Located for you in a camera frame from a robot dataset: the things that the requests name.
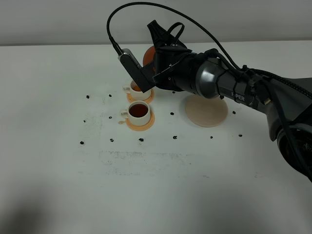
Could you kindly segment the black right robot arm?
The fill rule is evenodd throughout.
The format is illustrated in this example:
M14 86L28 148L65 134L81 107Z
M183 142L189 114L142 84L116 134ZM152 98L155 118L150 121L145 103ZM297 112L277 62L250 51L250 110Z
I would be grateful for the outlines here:
M155 48L156 87L203 98L230 98L267 117L269 135L286 162L312 176L312 80L233 67L218 50L193 53L171 30L148 24Z

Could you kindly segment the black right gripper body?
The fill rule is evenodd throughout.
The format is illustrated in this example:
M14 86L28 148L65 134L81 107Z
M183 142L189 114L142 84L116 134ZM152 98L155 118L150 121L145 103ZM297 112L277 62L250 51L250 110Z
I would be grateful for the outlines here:
M156 87L175 92L197 94L195 77L202 65L202 56L180 46L163 46L154 55Z

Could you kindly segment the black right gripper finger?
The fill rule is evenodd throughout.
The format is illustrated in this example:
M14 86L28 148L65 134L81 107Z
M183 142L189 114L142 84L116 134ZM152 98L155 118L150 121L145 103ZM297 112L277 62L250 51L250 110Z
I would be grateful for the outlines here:
M171 33L180 26L178 33L173 36ZM168 30L162 28L155 20L147 25L154 48L156 50L188 50L188 48L179 40L185 25L181 22L174 23Z

